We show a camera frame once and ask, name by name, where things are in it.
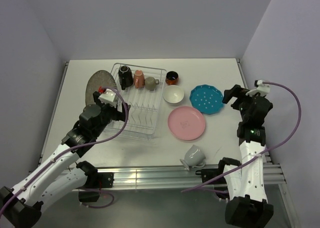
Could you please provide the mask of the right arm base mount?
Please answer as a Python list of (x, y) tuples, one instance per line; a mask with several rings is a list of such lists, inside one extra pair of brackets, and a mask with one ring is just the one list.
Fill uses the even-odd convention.
[[(219, 170), (217, 168), (203, 168), (195, 171), (195, 175), (201, 177), (202, 183), (213, 179), (219, 175)], [(202, 187), (203, 190), (213, 191), (218, 199), (228, 201), (230, 199), (228, 186), (226, 179), (224, 177), (219, 178), (208, 185)]]

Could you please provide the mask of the black mug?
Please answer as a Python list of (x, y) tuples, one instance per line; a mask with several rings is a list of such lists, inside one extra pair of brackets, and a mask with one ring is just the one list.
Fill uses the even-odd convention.
[(118, 70), (119, 82), (121, 89), (124, 91), (133, 85), (133, 75), (132, 70), (127, 66), (123, 65)]

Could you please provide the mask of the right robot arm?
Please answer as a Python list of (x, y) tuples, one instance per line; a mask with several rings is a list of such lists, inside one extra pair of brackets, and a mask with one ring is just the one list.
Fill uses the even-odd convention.
[(238, 228), (264, 228), (274, 214), (264, 186), (263, 151), (266, 131), (263, 126), (273, 104), (260, 91), (235, 85), (224, 91), (222, 102), (240, 112), (237, 128), (241, 160), (224, 157), (216, 171), (217, 179), (227, 184), (228, 203), (225, 221)]

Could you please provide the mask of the pink mug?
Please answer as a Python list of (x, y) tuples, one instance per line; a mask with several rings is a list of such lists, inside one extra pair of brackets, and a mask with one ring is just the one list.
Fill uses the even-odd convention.
[(141, 89), (145, 86), (145, 76), (142, 70), (134, 72), (133, 83), (136, 89)]

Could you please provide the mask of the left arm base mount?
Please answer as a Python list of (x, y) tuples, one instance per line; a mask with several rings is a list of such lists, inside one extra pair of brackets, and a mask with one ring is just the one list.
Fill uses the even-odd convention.
[[(87, 181), (81, 188), (102, 190), (104, 188), (112, 188), (114, 182), (113, 172), (97, 172), (96, 174), (89, 175)], [(78, 192), (78, 200), (82, 203), (95, 203), (100, 198), (97, 191), (82, 190)]]

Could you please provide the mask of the small olive green cup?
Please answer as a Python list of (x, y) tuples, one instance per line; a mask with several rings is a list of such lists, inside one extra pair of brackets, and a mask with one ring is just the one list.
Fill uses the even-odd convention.
[(159, 83), (160, 83), (160, 81), (158, 79), (155, 79), (154, 77), (148, 76), (144, 80), (144, 87), (148, 91), (154, 91)]

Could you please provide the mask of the speckled grey plate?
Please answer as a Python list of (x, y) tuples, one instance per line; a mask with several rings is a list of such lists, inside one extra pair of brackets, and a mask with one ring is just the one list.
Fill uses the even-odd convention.
[(99, 70), (95, 72), (88, 80), (86, 89), (85, 89), (85, 105), (93, 105), (94, 96), (93, 93), (97, 92), (100, 87), (112, 87), (117, 88), (116, 81), (110, 72), (106, 70)]

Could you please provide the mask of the light blue footed cup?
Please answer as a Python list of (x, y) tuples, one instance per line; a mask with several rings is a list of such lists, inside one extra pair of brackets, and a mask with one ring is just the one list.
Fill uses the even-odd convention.
[(206, 165), (206, 156), (197, 145), (193, 145), (180, 162), (188, 171), (191, 168), (203, 168)]

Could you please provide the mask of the blue polka dot plate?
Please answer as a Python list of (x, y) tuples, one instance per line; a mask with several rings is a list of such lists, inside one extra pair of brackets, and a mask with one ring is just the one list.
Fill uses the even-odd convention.
[(214, 86), (202, 84), (191, 90), (189, 100), (193, 108), (205, 115), (219, 113), (224, 104), (222, 92)]

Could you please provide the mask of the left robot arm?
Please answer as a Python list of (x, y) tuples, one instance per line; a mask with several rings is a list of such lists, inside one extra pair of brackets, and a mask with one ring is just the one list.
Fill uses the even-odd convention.
[(130, 105), (120, 92), (107, 87), (104, 93), (93, 93), (94, 104), (87, 105), (78, 121), (66, 134), (56, 150), (25, 179), (12, 188), (0, 189), (0, 215), (15, 228), (31, 228), (42, 212), (67, 192), (91, 188), (98, 181), (97, 170), (86, 161), (80, 162), (68, 175), (60, 174), (83, 157), (111, 121), (128, 123)]

